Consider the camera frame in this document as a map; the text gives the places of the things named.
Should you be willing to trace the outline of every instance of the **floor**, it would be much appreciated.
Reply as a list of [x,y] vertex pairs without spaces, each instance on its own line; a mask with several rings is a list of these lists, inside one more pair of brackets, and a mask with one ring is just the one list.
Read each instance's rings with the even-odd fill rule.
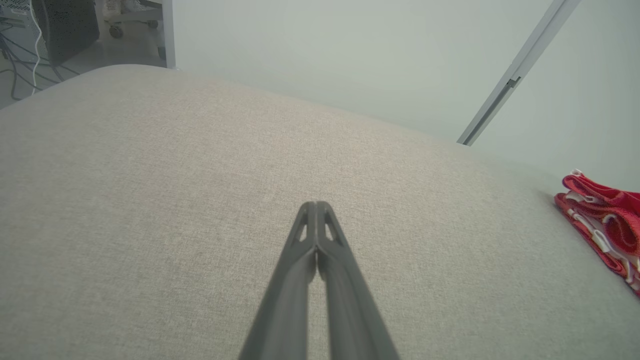
[[[142,22],[127,22],[122,24],[124,36],[115,39],[109,35],[109,26],[104,22],[102,0],[96,1],[96,10],[100,26],[100,38],[92,46],[64,63],[64,66],[81,74],[99,67],[124,63],[166,67],[166,61],[160,59],[157,53],[156,38],[159,35],[158,29],[150,29]],[[11,63],[0,56],[0,70],[10,69],[11,67]],[[20,74],[31,81],[31,72],[20,65],[18,65],[18,68]],[[65,79],[76,76],[64,69],[59,69],[59,71]],[[50,68],[38,67],[38,72],[48,78],[56,79]],[[38,87],[43,89],[53,85],[41,78],[37,79]],[[13,74],[11,72],[0,74],[0,109],[15,102],[10,96],[12,83]],[[28,97],[31,95],[31,87],[18,79],[15,95],[22,99]]]

